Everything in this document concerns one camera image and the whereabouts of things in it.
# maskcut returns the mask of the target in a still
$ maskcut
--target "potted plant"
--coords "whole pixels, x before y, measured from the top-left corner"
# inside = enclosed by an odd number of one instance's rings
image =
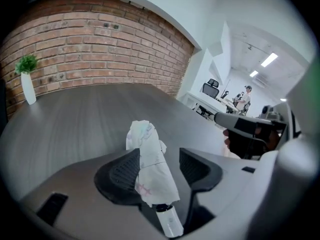
[[[34,55],[23,56],[15,65],[15,72],[21,74],[21,85],[26,101],[29,105],[36,102],[34,85],[30,77],[30,72],[37,67],[37,58]]]

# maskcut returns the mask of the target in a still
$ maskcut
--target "dark gray table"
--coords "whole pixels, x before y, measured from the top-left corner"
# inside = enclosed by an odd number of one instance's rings
[[[178,206],[187,207],[190,189],[177,170],[179,148],[220,155],[224,137],[212,122],[149,84],[76,87],[23,105],[0,138],[1,172],[12,196],[21,200],[65,166],[125,150],[135,120],[150,121],[166,144]]]

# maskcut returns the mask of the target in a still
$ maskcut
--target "green plant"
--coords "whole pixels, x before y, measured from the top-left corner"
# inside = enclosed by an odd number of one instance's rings
[[[37,67],[37,58],[34,55],[23,56],[17,64],[15,64],[15,72],[18,74],[29,74]]]

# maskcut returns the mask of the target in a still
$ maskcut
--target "brick wall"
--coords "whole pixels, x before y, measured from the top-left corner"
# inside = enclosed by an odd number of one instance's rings
[[[38,59],[36,95],[83,85],[146,83],[176,96],[194,46],[153,12],[119,0],[39,0],[0,49],[11,117],[25,100],[16,62]]]

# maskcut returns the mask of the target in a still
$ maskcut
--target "ceiling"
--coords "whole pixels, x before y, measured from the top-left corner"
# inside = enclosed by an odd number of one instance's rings
[[[245,74],[258,71],[252,80],[269,89],[277,98],[283,98],[306,71],[284,50],[249,30],[231,27],[231,67]],[[261,63],[271,54],[278,57],[266,67]]]

